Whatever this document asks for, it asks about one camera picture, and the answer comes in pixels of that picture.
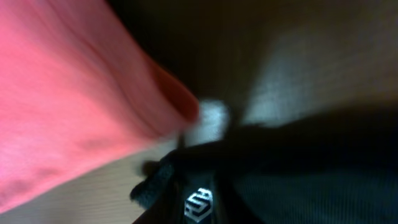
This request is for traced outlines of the red orange t-shirt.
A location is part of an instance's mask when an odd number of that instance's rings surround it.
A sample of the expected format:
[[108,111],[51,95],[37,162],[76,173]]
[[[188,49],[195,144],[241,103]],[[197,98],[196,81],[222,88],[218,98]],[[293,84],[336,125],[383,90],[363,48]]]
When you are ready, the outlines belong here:
[[1,211],[194,123],[197,99],[100,0],[1,0]]

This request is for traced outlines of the black garment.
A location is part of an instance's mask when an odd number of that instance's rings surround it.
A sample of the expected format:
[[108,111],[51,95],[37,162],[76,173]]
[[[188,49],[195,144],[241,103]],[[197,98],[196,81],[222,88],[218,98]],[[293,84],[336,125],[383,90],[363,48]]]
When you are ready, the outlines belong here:
[[396,223],[397,108],[247,125],[141,169],[138,223]]

